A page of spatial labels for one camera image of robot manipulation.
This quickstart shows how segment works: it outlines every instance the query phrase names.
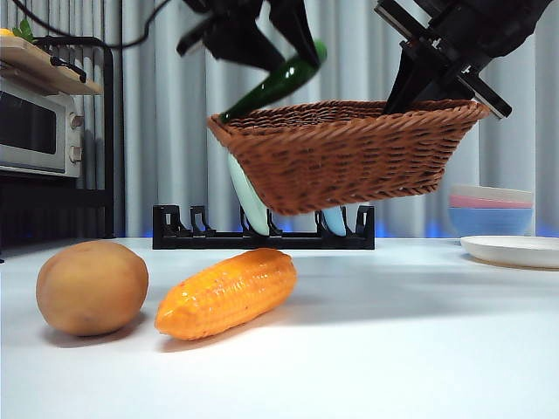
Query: basket rim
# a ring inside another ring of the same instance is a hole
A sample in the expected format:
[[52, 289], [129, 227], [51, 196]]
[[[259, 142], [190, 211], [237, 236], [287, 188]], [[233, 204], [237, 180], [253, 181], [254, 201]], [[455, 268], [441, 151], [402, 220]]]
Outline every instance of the basket rim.
[[[286, 110], [295, 108], [312, 109], [313, 107], [319, 108], [322, 106], [384, 107], [385, 104], [385, 100], [319, 100], [315, 102], [302, 103], [299, 105], [287, 105], [269, 109], [258, 109], [250, 112], [243, 118], [274, 116], [275, 114], [283, 113]], [[479, 117], [474, 118], [475, 120], [482, 119], [490, 113], [487, 105], [476, 100], [423, 100], [414, 102], [411, 104], [411, 106], [415, 108], [404, 113], [381, 114], [379, 116], [351, 118], [350, 120], [335, 120], [297, 127], [235, 127], [231, 125], [230, 122], [224, 124], [219, 119], [219, 114], [215, 113], [208, 118], [208, 125], [210, 126], [210, 128], [218, 128], [220, 131], [227, 133], [228, 135], [260, 137], [270, 134], [286, 134], [292, 131], [297, 131], [298, 133], [300, 133], [301, 131], [314, 131], [317, 129], [339, 129], [341, 127], [357, 124], [367, 124], [371, 128], [386, 123], [390, 123], [393, 127], [405, 127], [410, 125], [418, 127], [424, 124], [430, 124], [433, 122], [433, 120], [449, 120], [451, 115], [452, 119], [454, 120], [452, 123], [456, 123], [458, 121], [471, 120], [473, 113], [479, 114]]]

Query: pink bowl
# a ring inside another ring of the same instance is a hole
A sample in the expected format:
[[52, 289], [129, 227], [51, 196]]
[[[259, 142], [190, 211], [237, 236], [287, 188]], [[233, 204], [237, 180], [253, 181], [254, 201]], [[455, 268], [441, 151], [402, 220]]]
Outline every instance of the pink bowl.
[[462, 195], [450, 195], [448, 201], [449, 205], [454, 208], [532, 208], [532, 203], [499, 201]]

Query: stacked bowls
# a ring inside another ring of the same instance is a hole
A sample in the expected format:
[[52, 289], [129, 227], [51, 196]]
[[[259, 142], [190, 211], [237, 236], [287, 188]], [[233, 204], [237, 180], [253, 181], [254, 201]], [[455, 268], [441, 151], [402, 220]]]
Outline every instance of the stacked bowls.
[[460, 237], [523, 236], [534, 214], [534, 194], [526, 190], [453, 185], [448, 211]]

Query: orange corn cob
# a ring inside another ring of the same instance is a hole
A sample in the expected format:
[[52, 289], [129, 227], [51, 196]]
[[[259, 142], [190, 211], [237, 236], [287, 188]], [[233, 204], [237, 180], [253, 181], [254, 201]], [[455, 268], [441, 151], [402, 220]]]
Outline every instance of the orange corn cob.
[[264, 248], [247, 251], [174, 286], [159, 305], [155, 327], [185, 340], [221, 333], [279, 306], [296, 279], [285, 253]]

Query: green plant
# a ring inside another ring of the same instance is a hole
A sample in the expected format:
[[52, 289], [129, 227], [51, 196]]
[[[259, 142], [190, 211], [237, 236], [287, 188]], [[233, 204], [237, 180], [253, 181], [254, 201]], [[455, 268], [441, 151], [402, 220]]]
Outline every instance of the green plant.
[[27, 19], [22, 20], [19, 23], [18, 28], [13, 28], [11, 30], [16, 37], [25, 39], [27, 42], [33, 43], [35, 37], [33, 37], [33, 32], [31, 31], [31, 25]]

